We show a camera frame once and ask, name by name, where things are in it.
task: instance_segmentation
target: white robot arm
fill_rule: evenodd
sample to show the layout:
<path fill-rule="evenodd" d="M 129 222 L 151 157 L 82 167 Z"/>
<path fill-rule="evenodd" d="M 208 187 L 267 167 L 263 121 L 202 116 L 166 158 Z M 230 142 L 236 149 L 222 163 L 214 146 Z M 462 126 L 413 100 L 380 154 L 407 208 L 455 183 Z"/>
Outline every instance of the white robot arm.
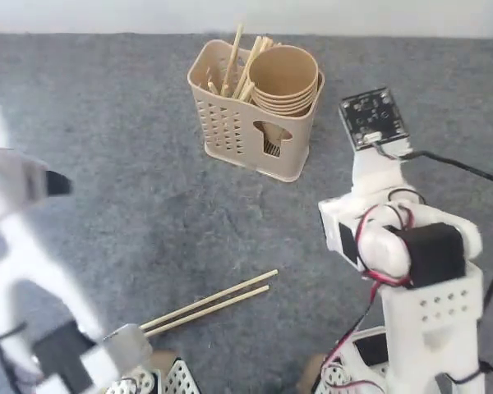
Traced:
<path fill-rule="evenodd" d="M 403 179 L 399 157 L 411 149 L 387 89 L 346 98 L 340 115 L 355 152 L 353 185 L 319 202 L 325 237 L 329 250 L 386 285 L 385 327 L 357 332 L 362 315 L 325 360 L 315 393 L 436 394 L 434 377 L 447 373 L 458 379 L 454 393 L 482 394 L 477 227 L 425 205 Z"/>
<path fill-rule="evenodd" d="M 99 392 L 143 364 L 151 346 L 132 324 L 105 336 L 98 314 L 75 278 L 45 252 L 22 212 L 50 195 L 70 193 L 70 181 L 8 147 L 0 109 L 0 234 L 7 243 L 7 254 L 0 260 L 0 347 L 14 364 L 44 373 L 38 394 Z M 19 281 L 31 281 L 55 295 L 75 321 L 36 344 L 28 342 L 17 330 L 22 319 L 12 291 Z"/>

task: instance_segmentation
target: white 3d-printed part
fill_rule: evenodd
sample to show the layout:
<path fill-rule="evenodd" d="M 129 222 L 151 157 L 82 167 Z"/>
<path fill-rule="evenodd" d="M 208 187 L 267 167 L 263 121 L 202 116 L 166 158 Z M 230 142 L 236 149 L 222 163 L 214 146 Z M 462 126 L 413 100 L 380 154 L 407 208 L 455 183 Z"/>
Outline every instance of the white 3d-printed part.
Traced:
<path fill-rule="evenodd" d="M 329 387 L 330 385 L 343 386 L 351 382 L 351 375 L 348 371 L 338 363 L 334 363 L 325 371 L 325 380 L 322 380 L 316 388 L 315 394 L 356 394 L 355 388 L 336 389 Z"/>
<path fill-rule="evenodd" d="M 200 394 L 196 381 L 184 361 L 177 360 L 173 363 L 166 377 L 164 394 Z"/>
<path fill-rule="evenodd" d="M 154 387 L 154 375 L 142 367 L 137 367 L 129 375 L 114 382 L 105 394 L 150 394 Z"/>

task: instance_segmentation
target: white wall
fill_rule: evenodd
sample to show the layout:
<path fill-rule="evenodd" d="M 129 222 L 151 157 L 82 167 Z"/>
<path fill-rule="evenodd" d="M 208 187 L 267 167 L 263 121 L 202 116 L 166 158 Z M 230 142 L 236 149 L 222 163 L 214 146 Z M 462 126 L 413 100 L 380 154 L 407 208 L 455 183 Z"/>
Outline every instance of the white wall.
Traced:
<path fill-rule="evenodd" d="M 0 32 L 493 37 L 493 0 L 0 0 Z"/>

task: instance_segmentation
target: stack of paper cups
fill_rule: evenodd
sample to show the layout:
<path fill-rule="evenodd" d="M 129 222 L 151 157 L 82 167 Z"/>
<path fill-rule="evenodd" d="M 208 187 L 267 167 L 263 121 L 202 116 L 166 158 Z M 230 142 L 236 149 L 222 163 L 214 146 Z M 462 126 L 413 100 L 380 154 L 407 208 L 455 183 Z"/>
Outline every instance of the stack of paper cups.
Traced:
<path fill-rule="evenodd" d="M 248 70 L 254 82 L 254 103 L 274 115 L 305 115 L 318 92 L 318 63 L 304 49 L 280 45 L 260 53 Z M 271 142 L 279 140 L 281 131 L 265 128 Z"/>

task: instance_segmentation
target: gray carpet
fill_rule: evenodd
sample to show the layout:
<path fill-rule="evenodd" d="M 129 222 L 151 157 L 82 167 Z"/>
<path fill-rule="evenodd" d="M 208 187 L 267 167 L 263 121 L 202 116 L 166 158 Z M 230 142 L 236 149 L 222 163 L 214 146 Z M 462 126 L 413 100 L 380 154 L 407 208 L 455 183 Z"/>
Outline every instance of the gray carpet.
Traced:
<path fill-rule="evenodd" d="M 205 394 L 292 393 L 307 357 L 333 345 L 369 292 L 327 251 L 317 210 L 351 186 L 339 100 L 388 85 L 415 148 L 493 172 L 493 42 L 278 38 L 314 53 L 326 75 L 311 155 L 302 177 L 283 184 L 205 156 L 186 74 L 213 37 L 0 35 L 0 103 L 14 146 L 76 183 L 73 197 L 30 216 L 110 329 L 279 268 L 268 294 L 153 344 L 177 350 Z M 477 263 L 491 278 L 493 185 L 425 159 L 405 167 L 431 204 L 477 223 Z M 68 318 L 30 284 L 18 301 L 32 337 Z M 375 308 L 366 327 L 381 320 Z M 493 362 L 493 304 L 481 354 Z M 0 371 L 0 394 L 4 382 Z"/>

